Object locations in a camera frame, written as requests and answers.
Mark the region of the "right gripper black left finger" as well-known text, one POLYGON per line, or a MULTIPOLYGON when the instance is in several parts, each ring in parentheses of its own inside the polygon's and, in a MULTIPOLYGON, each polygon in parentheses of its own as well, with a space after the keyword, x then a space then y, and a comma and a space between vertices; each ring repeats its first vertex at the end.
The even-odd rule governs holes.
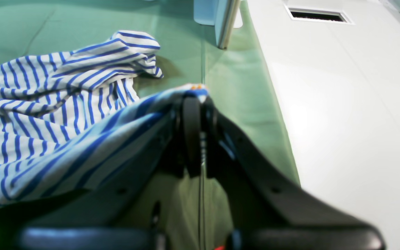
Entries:
POLYGON ((16 250, 165 250, 155 229, 116 227, 157 169, 181 177, 201 174, 201 102, 194 97, 171 105, 169 116, 145 140, 142 150, 97 190, 28 223, 16 250))

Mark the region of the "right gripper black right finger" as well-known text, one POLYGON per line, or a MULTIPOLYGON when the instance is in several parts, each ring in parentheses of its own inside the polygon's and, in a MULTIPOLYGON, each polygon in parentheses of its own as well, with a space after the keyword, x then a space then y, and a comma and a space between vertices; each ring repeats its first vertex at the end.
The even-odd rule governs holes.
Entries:
POLYGON ((212 98, 202 104, 206 173, 224 189, 226 250, 384 250, 374 226, 309 194, 262 155, 212 98))

